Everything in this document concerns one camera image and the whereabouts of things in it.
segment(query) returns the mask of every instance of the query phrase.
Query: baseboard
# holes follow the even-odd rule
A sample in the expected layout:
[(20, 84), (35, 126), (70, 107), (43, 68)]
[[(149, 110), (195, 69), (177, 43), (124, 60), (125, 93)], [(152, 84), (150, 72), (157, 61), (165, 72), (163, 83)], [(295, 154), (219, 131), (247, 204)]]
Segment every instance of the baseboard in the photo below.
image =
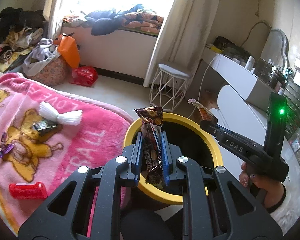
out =
[(131, 76), (131, 75), (127, 75), (127, 74), (123, 74), (123, 73), (119, 73), (119, 72), (115, 72), (115, 71), (111, 71), (111, 70), (107, 70), (107, 69), (103, 69), (103, 68), (95, 68), (98, 72), (99, 75), (101, 76), (106, 76), (106, 77), (111, 77), (111, 78), (115, 78), (115, 79), (120, 79), (123, 81), (127, 81), (130, 83), (135, 83), (138, 85), (143, 85), (143, 82), (145, 81), (143, 78), (139, 78), (139, 77), (135, 77), (135, 76)]

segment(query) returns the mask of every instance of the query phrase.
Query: white curtain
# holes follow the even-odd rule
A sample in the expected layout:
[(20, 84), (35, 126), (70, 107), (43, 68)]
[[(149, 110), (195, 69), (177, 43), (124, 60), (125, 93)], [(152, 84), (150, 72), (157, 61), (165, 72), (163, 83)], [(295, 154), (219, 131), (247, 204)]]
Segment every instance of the white curtain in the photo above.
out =
[(145, 87), (163, 60), (178, 63), (195, 74), (218, 4), (219, 0), (174, 0), (154, 46)]
[(78, 0), (46, 0), (43, 16), (49, 21), (48, 38), (55, 39), (61, 33), (62, 19), (70, 13)]

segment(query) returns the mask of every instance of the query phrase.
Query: white wire stool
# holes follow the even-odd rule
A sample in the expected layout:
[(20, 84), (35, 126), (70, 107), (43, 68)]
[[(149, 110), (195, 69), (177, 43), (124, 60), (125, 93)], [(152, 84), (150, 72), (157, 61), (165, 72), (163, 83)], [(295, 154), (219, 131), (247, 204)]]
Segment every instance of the white wire stool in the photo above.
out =
[[(165, 84), (162, 84), (165, 74), (168, 74), (169, 76), (165, 78), (167, 82)], [(183, 68), (174, 62), (165, 61), (159, 63), (159, 68), (156, 71), (151, 84), (151, 90), (149, 94), (150, 104), (152, 106), (157, 106), (157, 104), (154, 103), (154, 100), (159, 96), (160, 106), (165, 111), (173, 112), (185, 97), (186, 91), (188, 89), (187, 82), (190, 78), (192, 78), (192, 73), (186, 68)], [(179, 80), (183, 80), (183, 82), (180, 87), (177, 88)], [(165, 102), (164, 105), (162, 105), (162, 96), (169, 98), (169, 100)], [(170, 105), (172, 103), (172, 108), (164, 108), (169, 103)]]

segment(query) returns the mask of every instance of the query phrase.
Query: white yarn bundle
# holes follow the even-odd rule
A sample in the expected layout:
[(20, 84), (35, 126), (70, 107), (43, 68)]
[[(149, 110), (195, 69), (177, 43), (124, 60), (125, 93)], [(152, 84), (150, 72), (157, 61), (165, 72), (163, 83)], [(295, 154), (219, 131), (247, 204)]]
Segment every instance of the white yarn bundle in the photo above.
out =
[(41, 102), (39, 115), (43, 118), (64, 125), (78, 125), (81, 122), (82, 110), (59, 114), (59, 112), (49, 103)]

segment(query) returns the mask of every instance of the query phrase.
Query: metal bolt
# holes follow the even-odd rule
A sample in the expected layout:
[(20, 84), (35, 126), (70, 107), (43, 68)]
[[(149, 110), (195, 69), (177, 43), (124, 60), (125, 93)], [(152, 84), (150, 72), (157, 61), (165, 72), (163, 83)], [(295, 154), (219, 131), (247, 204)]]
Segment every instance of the metal bolt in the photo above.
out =
[(89, 168), (87, 166), (80, 166), (78, 168), (79, 173), (86, 173), (88, 170), (89, 170)]
[(189, 161), (189, 159), (186, 156), (180, 156), (178, 158), (178, 161), (181, 163), (187, 163)]
[(216, 171), (219, 173), (225, 173), (226, 172), (226, 168), (224, 166), (218, 166), (216, 168)]
[(116, 161), (117, 163), (124, 163), (126, 160), (127, 160), (127, 158), (124, 157), (124, 156), (118, 156), (118, 157), (116, 157), (116, 159), (115, 159), (115, 161)]

